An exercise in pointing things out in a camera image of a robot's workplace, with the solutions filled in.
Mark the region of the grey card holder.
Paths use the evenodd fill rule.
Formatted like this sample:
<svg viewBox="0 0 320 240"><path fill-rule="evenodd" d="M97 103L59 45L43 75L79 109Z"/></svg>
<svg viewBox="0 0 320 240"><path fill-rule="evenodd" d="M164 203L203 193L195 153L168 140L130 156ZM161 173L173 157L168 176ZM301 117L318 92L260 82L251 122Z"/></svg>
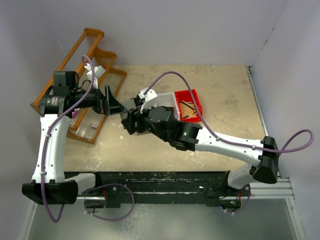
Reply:
<svg viewBox="0 0 320 240"><path fill-rule="evenodd" d="M130 110L135 110L137 108L136 105L136 99L130 98L125 100L123 103L123 106L126 108L126 112L128 113Z"/></svg>

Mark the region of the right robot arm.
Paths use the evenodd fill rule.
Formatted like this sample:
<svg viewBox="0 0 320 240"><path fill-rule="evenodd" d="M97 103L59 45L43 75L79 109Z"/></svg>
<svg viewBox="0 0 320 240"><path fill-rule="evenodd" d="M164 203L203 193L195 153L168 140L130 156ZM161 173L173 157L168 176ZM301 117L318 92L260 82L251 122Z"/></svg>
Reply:
<svg viewBox="0 0 320 240"><path fill-rule="evenodd" d="M131 108L120 117L130 135L148 131L180 151L216 153L243 161L245 164L227 173L222 183L228 196L252 182L277 182L279 156L273 152L276 142L272 137L249 140L225 134L214 136L206 127L177 120L173 107L167 106L143 111Z"/></svg>

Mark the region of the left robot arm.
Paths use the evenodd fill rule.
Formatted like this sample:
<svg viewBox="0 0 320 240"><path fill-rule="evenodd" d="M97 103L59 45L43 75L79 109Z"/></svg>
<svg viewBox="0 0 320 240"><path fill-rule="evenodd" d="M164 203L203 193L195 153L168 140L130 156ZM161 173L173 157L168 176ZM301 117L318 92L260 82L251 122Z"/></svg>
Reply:
<svg viewBox="0 0 320 240"><path fill-rule="evenodd" d="M64 150L73 112L91 108L106 116L122 114L126 108L105 86L102 93L98 79L104 74L101 66L87 72L91 79L87 90L79 89L79 74L75 71L55 71L53 84L47 88L38 106L41 139L38 160L30 183L22 185L22 194L39 205L71 205L77 196L87 191L98 196L103 184L93 173L80 173L65 178Z"/></svg>

